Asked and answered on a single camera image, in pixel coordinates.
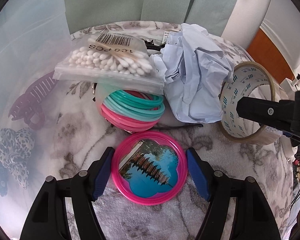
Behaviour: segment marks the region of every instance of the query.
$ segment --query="tape roll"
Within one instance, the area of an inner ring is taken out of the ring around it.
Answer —
[[[220,103],[223,109],[223,118],[219,127],[223,135],[231,141],[238,143],[268,145],[274,143],[282,132],[266,126],[257,125],[249,131],[248,121],[238,116],[237,103],[242,97],[248,97],[252,91],[260,86],[267,86],[270,91],[268,100],[278,102],[288,99],[285,91],[280,87],[271,74],[260,64],[252,61],[243,62],[234,68],[233,82],[224,82],[220,94]]]

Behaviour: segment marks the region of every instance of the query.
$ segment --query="orange wooden panel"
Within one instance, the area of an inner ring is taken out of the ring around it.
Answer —
[[[294,79],[294,75],[277,47],[261,30],[257,32],[247,52],[279,82],[285,79]]]

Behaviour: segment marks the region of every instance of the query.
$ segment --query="pink circular frame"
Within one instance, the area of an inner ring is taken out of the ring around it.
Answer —
[[[178,173],[178,181],[175,186],[168,192],[156,193],[154,196],[148,198],[142,198],[133,194],[130,190],[129,183],[122,178],[118,168],[120,161],[130,152],[134,144],[143,139],[153,140],[159,145],[167,145],[171,147],[178,155],[178,165],[176,168]],[[140,132],[126,138],[114,152],[111,163],[112,180],[114,181],[114,184],[117,186],[118,190],[132,202],[141,205],[158,205],[172,199],[178,194],[186,182],[187,172],[186,154],[181,146],[170,136],[156,131]]]

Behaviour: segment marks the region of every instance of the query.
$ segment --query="clear plastic bag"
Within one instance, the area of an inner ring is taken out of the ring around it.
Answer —
[[[151,94],[163,94],[164,87],[149,62],[144,41],[119,33],[81,38],[68,57],[57,64],[53,78],[97,82]]]

